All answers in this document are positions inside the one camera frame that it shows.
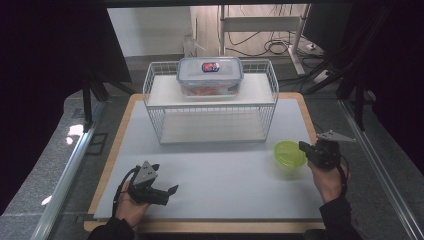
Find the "person's arm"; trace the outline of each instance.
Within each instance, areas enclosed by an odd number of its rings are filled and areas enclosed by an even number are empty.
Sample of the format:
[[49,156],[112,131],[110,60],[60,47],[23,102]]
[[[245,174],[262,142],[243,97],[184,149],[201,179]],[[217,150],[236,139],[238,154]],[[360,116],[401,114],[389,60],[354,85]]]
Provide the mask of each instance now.
[[115,217],[111,217],[106,225],[96,227],[88,240],[133,240],[135,238],[133,228],[141,222],[150,204],[137,204],[127,193],[127,189],[128,182],[122,187]]
[[321,216],[329,240],[358,240],[362,239],[351,223],[351,208],[345,196],[341,196],[342,183],[339,171],[321,169],[308,161],[315,186],[321,194],[324,205],[320,208]]

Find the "hand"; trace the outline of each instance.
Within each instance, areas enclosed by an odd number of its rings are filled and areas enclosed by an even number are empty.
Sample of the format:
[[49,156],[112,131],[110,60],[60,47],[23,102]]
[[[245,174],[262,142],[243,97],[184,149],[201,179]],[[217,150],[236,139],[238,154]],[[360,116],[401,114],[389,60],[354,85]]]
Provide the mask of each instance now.
[[[345,174],[347,174],[346,167],[343,165],[341,166]],[[312,171],[315,186],[321,194],[321,198],[324,204],[340,197],[340,194],[342,192],[342,181],[337,168],[318,168],[311,161],[308,161],[308,167]]]
[[150,204],[136,203],[127,193],[128,185],[129,182],[127,181],[124,183],[124,186],[122,186],[115,217],[118,219],[125,219],[128,225],[130,225],[131,228],[134,228],[141,222]]

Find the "wire shelf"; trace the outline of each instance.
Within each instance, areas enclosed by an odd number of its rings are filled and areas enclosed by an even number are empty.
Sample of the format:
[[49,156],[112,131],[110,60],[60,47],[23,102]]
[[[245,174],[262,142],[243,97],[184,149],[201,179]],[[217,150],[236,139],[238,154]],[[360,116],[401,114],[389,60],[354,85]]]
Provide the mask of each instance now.
[[143,96],[161,144],[265,141],[278,100],[269,60],[242,60],[235,97],[188,98],[176,80],[179,62],[152,62]]

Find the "gray floor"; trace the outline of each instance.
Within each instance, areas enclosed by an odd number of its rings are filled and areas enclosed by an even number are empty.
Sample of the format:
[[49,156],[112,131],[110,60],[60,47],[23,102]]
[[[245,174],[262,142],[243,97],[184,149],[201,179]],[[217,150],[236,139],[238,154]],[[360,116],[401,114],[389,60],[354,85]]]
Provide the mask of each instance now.
[[[149,62],[171,61],[179,58],[180,56],[128,58],[128,67],[133,83],[127,84],[141,92]],[[308,63],[313,65],[314,60],[310,60]],[[278,79],[296,78],[294,68],[287,57],[273,59],[273,65]],[[284,85],[282,91],[297,91],[300,85],[296,83],[295,80],[282,80],[280,85]],[[311,118],[316,124],[317,132],[320,132],[320,129],[333,130],[354,137],[355,133],[334,95],[337,84],[336,82],[313,95],[305,96],[305,100]],[[92,217],[87,215],[87,210],[129,100],[127,94],[111,86],[106,86],[110,99],[105,104],[102,112],[103,118],[96,128],[93,139],[97,140],[92,141],[101,141],[102,138],[105,138],[104,146],[102,148],[101,145],[93,144],[88,148],[52,228],[50,239],[85,239],[88,236],[88,233],[84,231],[83,222]],[[66,100],[64,108],[65,113],[50,143],[20,191],[0,217],[1,239],[29,239],[46,208],[42,202],[52,194],[78,140],[78,136],[69,136],[68,133],[71,126],[83,123],[81,92],[70,96]],[[378,122],[372,113],[371,105],[364,108],[364,124],[365,133],[383,161],[395,187],[414,214],[418,225],[423,226],[423,175]],[[66,141],[67,138],[72,139],[73,142],[69,144]],[[347,196],[352,204],[354,225],[357,229],[366,239],[409,239],[407,231],[399,219],[399,213],[393,208],[392,201],[388,198],[360,144],[342,143],[341,151],[348,159],[353,175]],[[177,237],[182,239],[299,239],[299,236],[293,235],[140,236],[142,239],[176,239]]]

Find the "lime green bowl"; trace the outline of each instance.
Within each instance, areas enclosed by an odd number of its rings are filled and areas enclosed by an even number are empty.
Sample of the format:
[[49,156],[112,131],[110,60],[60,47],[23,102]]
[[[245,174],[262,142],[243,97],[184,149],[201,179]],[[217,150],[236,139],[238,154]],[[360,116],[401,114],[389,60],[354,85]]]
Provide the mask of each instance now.
[[274,158],[279,164],[298,168],[305,164],[305,153],[299,150],[299,144],[293,141],[281,141],[274,146]]

